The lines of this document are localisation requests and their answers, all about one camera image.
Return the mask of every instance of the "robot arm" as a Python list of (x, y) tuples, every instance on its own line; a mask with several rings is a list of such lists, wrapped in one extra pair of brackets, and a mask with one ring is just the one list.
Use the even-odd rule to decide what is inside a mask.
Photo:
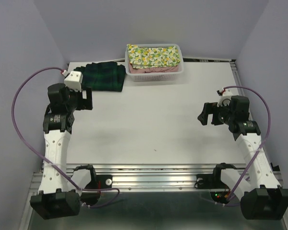
[[(45, 157), (66, 173), (67, 147), (72, 135), (75, 110), (92, 110), (92, 91), (81, 88), (82, 73), (72, 71), (63, 83), (48, 87), (50, 104), (44, 116)], [(85, 187), (96, 175), (93, 167), (75, 170), (72, 180)], [(44, 219), (78, 215), (81, 191), (69, 183), (47, 162), (37, 195), (31, 197), (31, 207)]]
[[(212, 114), (213, 125), (228, 125), (246, 164), (252, 160), (262, 142), (260, 130), (255, 121), (249, 120), (249, 99), (234, 96), (230, 90), (218, 91), (219, 102), (205, 103), (198, 120), (207, 125)], [(242, 179), (234, 191), (240, 200), (240, 207), (246, 219), (281, 219), (288, 207), (288, 189), (283, 189), (275, 178), (263, 149), (250, 166), (250, 182)], [(209, 178), (210, 188), (226, 185), (233, 189), (240, 174), (230, 164), (219, 164)], [(198, 188), (208, 188), (204, 181)]]

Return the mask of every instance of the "plastic basket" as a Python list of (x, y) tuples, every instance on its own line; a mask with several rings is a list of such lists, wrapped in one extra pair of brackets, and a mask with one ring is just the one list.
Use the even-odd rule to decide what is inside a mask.
[(129, 58), (128, 58), (128, 48), (126, 48), (125, 52), (125, 63), (126, 63), (126, 73), (129, 75), (134, 81), (167, 81), (167, 80), (174, 80), (179, 74), (183, 72), (183, 59), (181, 50), (178, 45), (176, 44), (140, 44), (137, 45), (139, 47), (169, 47), (169, 46), (176, 46), (178, 53), (180, 55), (180, 63), (178, 64), (178, 72), (168, 72), (168, 73), (130, 73), (129, 70)]

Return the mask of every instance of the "yellow patterned cloth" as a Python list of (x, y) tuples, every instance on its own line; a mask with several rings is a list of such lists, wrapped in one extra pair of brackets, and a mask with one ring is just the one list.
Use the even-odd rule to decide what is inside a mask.
[(134, 69), (176, 66), (180, 63), (176, 46), (151, 48), (128, 44), (127, 47), (129, 62)]

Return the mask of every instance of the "dark green fabric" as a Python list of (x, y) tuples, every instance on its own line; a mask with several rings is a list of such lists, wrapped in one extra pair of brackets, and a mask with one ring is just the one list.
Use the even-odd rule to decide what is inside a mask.
[(121, 92), (125, 81), (125, 66), (117, 62), (100, 62), (77, 67), (74, 71), (83, 74), (82, 87), (93, 91)]

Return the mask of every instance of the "gray wall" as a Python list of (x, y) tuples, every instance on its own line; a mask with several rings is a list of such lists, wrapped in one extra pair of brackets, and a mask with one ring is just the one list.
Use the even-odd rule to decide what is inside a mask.
[(127, 43), (177, 43), (185, 56), (237, 58), (268, 0), (35, 0), (69, 61), (124, 57)]
[[(63, 67), (64, 59), (33, 1), (0, 0), (0, 230), (18, 229), (32, 173), (40, 162), (13, 129), (12, 99), (31, 73), (48, 66)], [(16, 104), (24, 137), (41, 151), (47, 87), (58, 79), (58, 71), (39, 75)]]
[[(288, 188), (288, 0), (270, 0), (250, 34), (238, 61), (242, 85), (262, 94), (271, 109), (272, 126), (266, 144), (273, 164), (279, 164)], [(254, 95), (251, 110), (263, 133), (264, 105)]]

